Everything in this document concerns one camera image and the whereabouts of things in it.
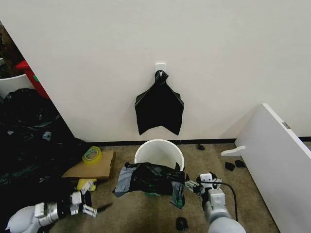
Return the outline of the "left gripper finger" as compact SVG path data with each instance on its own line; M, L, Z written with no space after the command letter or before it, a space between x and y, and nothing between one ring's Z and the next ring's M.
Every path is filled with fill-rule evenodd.
M80 179L78 181L78 191L84 195L87 191L96 190L96 179Z
M98 213L101 213L101 212L105 211L112 204L113 203L110 202L110 203L107 203L107 204L105 204L103 206L100 206L99 208L93 208L93 207L90 207L90 206L87 206L86 204L84 204L83 208L82 208L82 212L84 214L87 214L87 215L92 216L93 218L95 218Z

